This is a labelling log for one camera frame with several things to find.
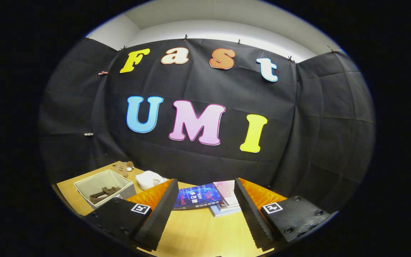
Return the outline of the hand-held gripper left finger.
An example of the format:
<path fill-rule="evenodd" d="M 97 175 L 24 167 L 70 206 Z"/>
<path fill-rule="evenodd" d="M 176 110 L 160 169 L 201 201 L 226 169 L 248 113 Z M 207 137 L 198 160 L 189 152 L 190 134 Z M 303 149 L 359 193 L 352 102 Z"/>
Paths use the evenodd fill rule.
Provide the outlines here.
<path fill-rule="evenodd" d="M 85 219 L 128 247 L 157 250 L 178 195 L 170 179 L 127 200 L 114 197 Z"/>

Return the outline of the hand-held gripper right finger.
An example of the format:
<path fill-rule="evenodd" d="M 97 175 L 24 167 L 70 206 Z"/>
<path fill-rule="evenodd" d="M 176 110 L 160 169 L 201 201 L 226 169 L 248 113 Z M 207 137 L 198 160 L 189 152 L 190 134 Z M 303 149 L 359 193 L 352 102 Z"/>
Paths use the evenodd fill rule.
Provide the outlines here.
<path fill-rule="evenodd" d="M 284 250 L 337 215 L 302 196 L 283 197 L 242 178 L 235 179 L 234 192 L 255 245 L 262 250 Z"/>

